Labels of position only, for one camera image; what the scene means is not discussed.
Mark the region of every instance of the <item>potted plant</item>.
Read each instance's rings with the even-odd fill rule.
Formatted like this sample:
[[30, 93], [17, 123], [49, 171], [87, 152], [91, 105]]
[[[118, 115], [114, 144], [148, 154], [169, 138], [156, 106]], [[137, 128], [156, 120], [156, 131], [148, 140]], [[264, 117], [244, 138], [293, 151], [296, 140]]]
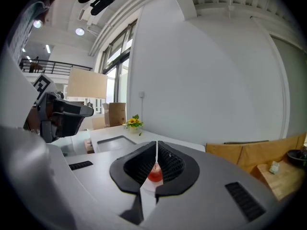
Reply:
[[144, 123], [139, 120], [139, 115], [133, 116], [129, 121], [126, 123], [126, 128], [129, 128], [130, 133], [138, 133], [139, 129], [143, 127]]

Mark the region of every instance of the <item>black bowl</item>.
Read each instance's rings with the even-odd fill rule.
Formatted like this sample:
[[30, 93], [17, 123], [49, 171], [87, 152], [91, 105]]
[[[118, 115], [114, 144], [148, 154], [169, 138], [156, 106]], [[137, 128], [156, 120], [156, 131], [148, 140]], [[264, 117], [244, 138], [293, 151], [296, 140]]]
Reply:
[[307, 159], [298, 159], [296, 157], [298, 152], [299, 150], [289, 150], [287, 152], [289, 162], [297, 167], [307, 168]]

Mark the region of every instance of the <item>black vent grille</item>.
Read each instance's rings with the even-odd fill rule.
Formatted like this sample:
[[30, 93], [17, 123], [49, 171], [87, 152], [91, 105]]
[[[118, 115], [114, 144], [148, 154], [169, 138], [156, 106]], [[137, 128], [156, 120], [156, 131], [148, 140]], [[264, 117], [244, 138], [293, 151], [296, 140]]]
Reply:
[[81, 169], [87, 166], [93, 165], [92, 162], [90, 161], [85, 161], [85, 162], [80, 162], [80, 163], [73, 163], [70, 164], [69, 167], [72, 171], [77, 170], [77, 169]]
[[174, 180], [185, 169], [184, 161], [160, 144], [158, 145], [158, 162], [162, 171], [163, 183]]
[[249, 221], [253, 221], [265, 213], [265, 210], [240, 183], [230, 183], [225, 187]]
[[148, 149], [124, 164], [124, 171], [140, 185], [143, 185], [155, 164], [155, 149]]

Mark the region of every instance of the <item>lampshade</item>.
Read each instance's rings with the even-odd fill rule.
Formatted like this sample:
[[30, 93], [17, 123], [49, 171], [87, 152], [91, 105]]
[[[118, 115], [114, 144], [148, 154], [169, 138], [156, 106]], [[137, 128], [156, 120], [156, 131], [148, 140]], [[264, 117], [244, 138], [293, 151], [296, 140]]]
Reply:
[[104, 74], [71, 68], [67, 96], [105, 99], [106, 82], [107, 76]]

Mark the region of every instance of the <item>wall outlet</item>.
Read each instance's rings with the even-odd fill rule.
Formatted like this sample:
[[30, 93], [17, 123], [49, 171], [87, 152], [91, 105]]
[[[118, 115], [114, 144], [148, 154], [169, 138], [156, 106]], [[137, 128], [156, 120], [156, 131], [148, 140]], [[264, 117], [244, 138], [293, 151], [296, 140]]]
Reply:
[[144, 91], [140, 91], [140, 92], [139, 92], [139, 97], [140, 97], [140, 98], [144, 98], [144, 96], [145, 96], [145, 92], [144, 92]]

